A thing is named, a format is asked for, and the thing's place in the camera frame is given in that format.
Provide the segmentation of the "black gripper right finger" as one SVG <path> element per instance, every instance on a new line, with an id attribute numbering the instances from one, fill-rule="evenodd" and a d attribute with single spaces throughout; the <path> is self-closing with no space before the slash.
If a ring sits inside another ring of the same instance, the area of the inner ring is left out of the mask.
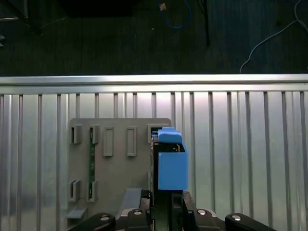
<path id="1" fill-rule="evenodd" d="M 198 209 L 189 192 L 183 193 L 185 231 L 270 231 L 271 227 L 244 214 L 228 214 L 224 220 L 206 209 Z"/>

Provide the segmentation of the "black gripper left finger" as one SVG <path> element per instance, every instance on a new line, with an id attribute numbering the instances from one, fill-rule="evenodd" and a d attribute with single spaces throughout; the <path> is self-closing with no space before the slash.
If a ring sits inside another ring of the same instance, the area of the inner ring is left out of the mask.
<path id="1" fill-rule="evenodd" d="M 150 231 L 152 220 L 149 209 L 142 208 L 142 200 L 150 199 L 150 191 L 126 189 L 120 212 L 113 216 L 97 213 L 70 228 L 71 231 Z"/>

